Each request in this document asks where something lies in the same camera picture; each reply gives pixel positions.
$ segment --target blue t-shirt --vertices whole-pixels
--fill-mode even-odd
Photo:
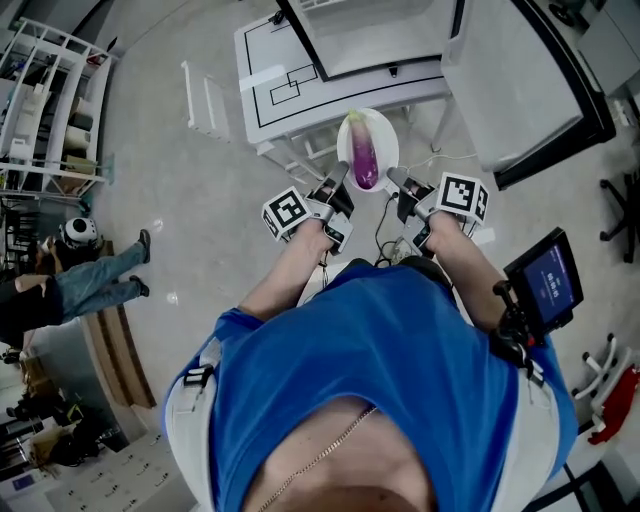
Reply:
[[[239,512],[253,476],[287,434],[349,395],[375,404],[412,442],[439,510],[490,510],[517,370],[489,352],[487,335],[464,321],[439,284],[408,267],[355,267],[267,323],[232,309],[213,336],[222,343],[210,453],[217,511]],[[577,421],[553,348],[533,354],[559,408],[555,473]]]

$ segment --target purple eggplant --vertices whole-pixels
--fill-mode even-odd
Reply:
[[[365,123],[364,115],[349,110],[349,126],[351,127],[351,145],[353,148],[353,173],[358,185],[369,190],[378,182],[378,161],[373,147],[371,134]]]

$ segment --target chain necklace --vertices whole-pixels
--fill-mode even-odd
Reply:
[[[265,501],[264,504],[258,509],[258,512],[264,512],[265,510],[267,510],[267,508],[269,508],[273,504],[273,502],[278,499],[278,497],[285,491],[285,489],[289,487],[289,485],[291,485],[291,482],[293,482],[297,477],[304,475],[306,472],[312,469],[316,464],[318,464],[318,462],[320,462],[327,455],[329,455],[336,448],[338,448],[338,446],[344,443],[347,437],[351,435],[351,433],[356,429],[356,427],[360,425],[360,423],[362,423],[376,409],[377,407],[373,405],[368,407],[360,416],[358,416],[358,418],[351,425],[349,425],[347,430],[345,430],[342,433],[342,435],[338,437],[338,439],[336,439],[327,448],[325,448],[322,452],[320,452],[318,456],[315,459],[313,459],[309,464],[307,464],[302,469],[299,469],[298,471],[293,473],[289,478],[287,478],[284,481],[284,483],[280,486],[280,488],[276,492],[274,492],[273,495],[267,501]]]

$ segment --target black shoe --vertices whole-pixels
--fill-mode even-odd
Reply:
[[[131,276],[129,281],[133,281],[134,283],[138,283],[140,285],[140,296],[148,297],[149,296],[149,287],[142,282],[138,276]]]
[[[138,238],[138,242],[144,245],[144,248],[147,250],[142,263],[149,263],[149,261],[151,261],[151,235],[146,229],[140,230],[140,238]]]

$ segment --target concrete floor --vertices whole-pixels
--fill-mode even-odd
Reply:
[[[129,49],[115,69],[106,106],[103,153],[115,157],[115,182],[96,192],[94,213],[119,250],[137,238],[141,227],[154,231],[152,262],[137,272],[151,287],[151,297],[126,309],[159,402],[218,315],[243,298],[282,250],[265,229],[260,208],[292,182],[243,142],[233,47],[235,30],[276,9],[273,0],[116,0],[98,40],[104,44],[118,36]],[[206,69],[223,87],[234,142],[217,142],[187,128],[183,60]],[[389,113],[401,143],[401,164],[430,155],[429,136],[441,109],[421,106],[412,130],[399,112]],[[640,330],[640,272],[622,262],[622,238],[611,244],[598,240],[600,230],[615,222],[598,180],[637,167],[633,137],[619,127],[609,143],[500,193],[475,159],[438,159],[431,168],[415,170],[434,182],[442,171],[484,179],[493,192],[487,225],[496,240],[482,250],[499,268],[555,226],[567,231],[585,295],[575,320],[553,336],[570,388],[586,379],[581,354],[603,349],[608,332],[640,348],[634,336]],[[443,153],[474,152],[460,122]],[[355,234],[334,262],[356,256],[373,261],[377,254],[373,232],[386,198],[357,191],[352,197]],[[400,234],[390,210],[381,240]],[[146,421],[157,423],[157,413]]]

